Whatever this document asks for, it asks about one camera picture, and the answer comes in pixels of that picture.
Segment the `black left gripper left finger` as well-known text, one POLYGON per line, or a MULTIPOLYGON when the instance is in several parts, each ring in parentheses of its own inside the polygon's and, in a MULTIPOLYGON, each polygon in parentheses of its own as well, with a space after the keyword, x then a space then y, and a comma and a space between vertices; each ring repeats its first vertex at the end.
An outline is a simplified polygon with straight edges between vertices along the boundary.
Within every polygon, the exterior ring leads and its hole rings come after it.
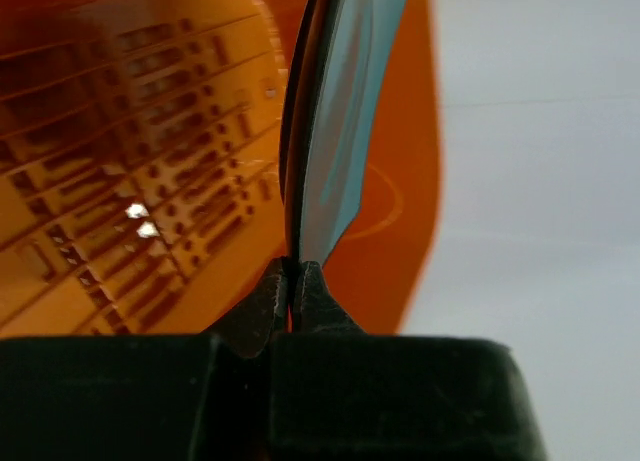
POLYGON ((267 346, 289 280, 272 260, 197 334, 1 343, 5 460, 264 460, 267 346))

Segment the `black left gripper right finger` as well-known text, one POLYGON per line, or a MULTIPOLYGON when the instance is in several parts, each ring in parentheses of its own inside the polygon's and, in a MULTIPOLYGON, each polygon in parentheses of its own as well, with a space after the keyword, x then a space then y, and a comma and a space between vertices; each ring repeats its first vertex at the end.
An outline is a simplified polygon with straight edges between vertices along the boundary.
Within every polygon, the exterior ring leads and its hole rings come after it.
POLYGON ((275 460, 544 460, 508 346, 364 332, 315 262, 296 271, 293 326, 270 344, 275 460))

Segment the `teal square plate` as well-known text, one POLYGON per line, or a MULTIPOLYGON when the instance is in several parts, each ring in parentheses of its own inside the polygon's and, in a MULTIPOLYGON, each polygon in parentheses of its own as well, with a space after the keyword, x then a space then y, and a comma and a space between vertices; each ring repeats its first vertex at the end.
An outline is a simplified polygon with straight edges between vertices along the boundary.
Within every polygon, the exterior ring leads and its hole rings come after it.
POLYGON ((307 1, 280 134, 287 251, 298 263, 325 263, 360 211, 377 104, 406 2, 307 1))

